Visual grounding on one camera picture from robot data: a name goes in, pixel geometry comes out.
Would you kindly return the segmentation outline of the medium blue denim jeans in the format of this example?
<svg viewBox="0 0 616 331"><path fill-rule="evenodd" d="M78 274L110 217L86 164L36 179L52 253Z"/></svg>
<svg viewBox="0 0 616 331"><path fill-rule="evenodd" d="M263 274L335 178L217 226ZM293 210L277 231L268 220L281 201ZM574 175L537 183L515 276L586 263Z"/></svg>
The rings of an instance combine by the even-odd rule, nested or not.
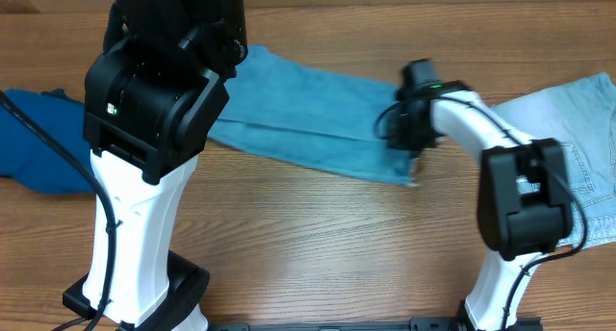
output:
<svg viewBox="0 0 616 331"><path fill-rule="evenodd" d="M208 137L245 153L373 182L411 186L415 162L373 130L395 86L304 66L252 45L226 82Z"/></svg>

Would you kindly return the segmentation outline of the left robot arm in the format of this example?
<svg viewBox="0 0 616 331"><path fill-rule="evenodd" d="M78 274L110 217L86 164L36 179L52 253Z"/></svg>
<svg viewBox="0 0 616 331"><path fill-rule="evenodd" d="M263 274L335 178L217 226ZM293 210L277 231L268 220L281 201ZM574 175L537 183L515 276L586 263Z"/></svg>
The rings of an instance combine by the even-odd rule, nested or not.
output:
<svg viewBox="0 0 616 331"><path fill-rule="evenodd" d="M64 306L122 330L205 330L209 272L169 248L225 84L247 56L244 0L114 0L85 78L84 137L102 189L89 273Z"/></svg>

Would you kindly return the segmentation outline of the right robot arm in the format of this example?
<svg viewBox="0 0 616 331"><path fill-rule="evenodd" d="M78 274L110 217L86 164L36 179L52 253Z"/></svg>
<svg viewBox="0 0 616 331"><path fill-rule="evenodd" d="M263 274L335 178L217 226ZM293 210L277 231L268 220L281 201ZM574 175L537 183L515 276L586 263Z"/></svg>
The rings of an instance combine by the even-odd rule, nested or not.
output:
<svg viewBox="0 0 616 331"><path fill-rule="evenodd" d="M444 82L429 59L401 71L396 102L374 127L389 146L419 156L440 137L459 144L479 166L476 221L487 247L473 290L452 318L412 318L412 330L540 330L517 309L535 270L574 255L555 251L574 228L575 198L564 149L536 139L495 114L461 81Z"/></svg>

